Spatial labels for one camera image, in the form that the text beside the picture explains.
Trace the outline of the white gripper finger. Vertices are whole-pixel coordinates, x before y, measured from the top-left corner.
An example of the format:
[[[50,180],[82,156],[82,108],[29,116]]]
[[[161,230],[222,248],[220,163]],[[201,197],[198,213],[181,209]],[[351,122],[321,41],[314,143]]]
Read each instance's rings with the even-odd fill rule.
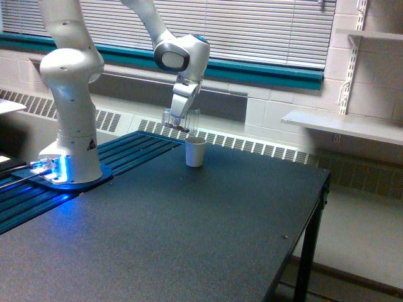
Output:
[[[182,123],[182,118],[181,117],[175,117],[175,116],[171,117],[171,124],[173,126],[181,126],[181,123]]]

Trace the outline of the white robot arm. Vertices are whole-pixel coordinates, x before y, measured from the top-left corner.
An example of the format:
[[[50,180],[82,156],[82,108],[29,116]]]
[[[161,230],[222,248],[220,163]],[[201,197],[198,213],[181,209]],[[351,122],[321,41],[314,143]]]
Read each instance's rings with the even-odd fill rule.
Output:
[[[199,35],[174,36],[152,1],[125,1],[148,31],[154,61],[176,72],[170,114],[173,124],[186,117],[200,92],[210,45]],[[55,142],[39,153],[40,167],[32,172],[55,185],[83,184],[103,175],[96,139],[96,108],[89,92],[105,63],[86,27],[79,1],[40,1],[43,25],[57,48],[40,63],[40,74],[50,88],[59,130]]]

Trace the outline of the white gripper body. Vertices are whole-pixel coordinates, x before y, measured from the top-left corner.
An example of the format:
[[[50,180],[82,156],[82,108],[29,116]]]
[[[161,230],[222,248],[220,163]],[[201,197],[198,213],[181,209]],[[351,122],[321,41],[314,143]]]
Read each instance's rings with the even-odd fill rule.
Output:
[[[199,82],[177,82],[173,87],[173,99],[171,103],[171,115],[175,118],[183,118],[193,104],[196,95],[200,92]]]

